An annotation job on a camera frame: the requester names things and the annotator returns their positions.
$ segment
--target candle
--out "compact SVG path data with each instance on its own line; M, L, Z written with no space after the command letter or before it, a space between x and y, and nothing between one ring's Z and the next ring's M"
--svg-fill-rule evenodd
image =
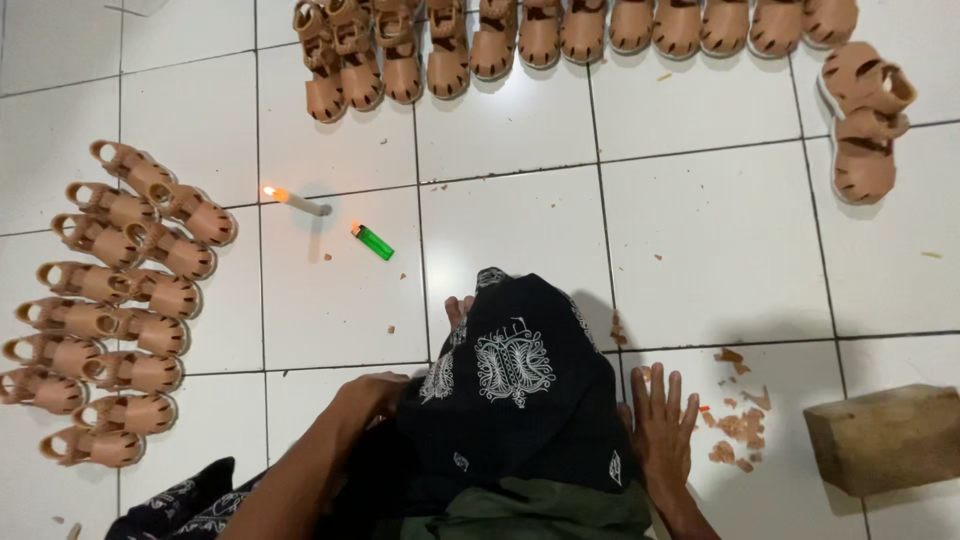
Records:
M292 195L288 193L286 189L267 186L263 188L263 192L273 197L274 200L279 203L290 205L295 209L303 210L307 213L312 213L313 215L327 215L329 213L327 211L329 207L322 207L316 203L307 201L299 195Z

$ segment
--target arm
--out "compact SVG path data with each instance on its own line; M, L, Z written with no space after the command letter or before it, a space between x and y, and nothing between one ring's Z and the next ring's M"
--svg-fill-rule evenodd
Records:
M700 413L700 396L690 395L681 418L680 372L670 374L669 396L665 396L663 388L663 365L655 363L651 375L648 394L640 370L635 368L630 374L636 414L624 404L619 407L634 454L643 467L647 494L674 540L720 540L686 491L690 434Z
M409 378L392 373L348 382L230 518L221 540L304 539L336 496L340 469L371 420L396 412Z

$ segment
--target person's right hand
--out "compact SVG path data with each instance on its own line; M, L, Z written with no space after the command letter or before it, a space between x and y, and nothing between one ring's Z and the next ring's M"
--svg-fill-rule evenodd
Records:
M661 512L670 512L692 502L686 478L690 474L690 434L700 412L700 396L690 394L681 418L680 372L670 374L669 396L663 388L663 364L655 363L651 376L648 394L643 374L634 368L630 373L634 412L625 404L620 404L618 412L642 465L650 500Z

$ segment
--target wooden block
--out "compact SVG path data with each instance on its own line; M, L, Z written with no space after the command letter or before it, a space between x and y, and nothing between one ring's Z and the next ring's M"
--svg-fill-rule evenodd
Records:
M960 477L956 388L911 384L804 411L820 476L865 497Z

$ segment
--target leather shaving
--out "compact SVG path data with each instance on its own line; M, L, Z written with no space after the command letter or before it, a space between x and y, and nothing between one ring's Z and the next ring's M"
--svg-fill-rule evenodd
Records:
M733 447L727 441L720 441L713 445L713 452L708 456L714 463L727 463L733 465L736 461L736 455L733 453Z

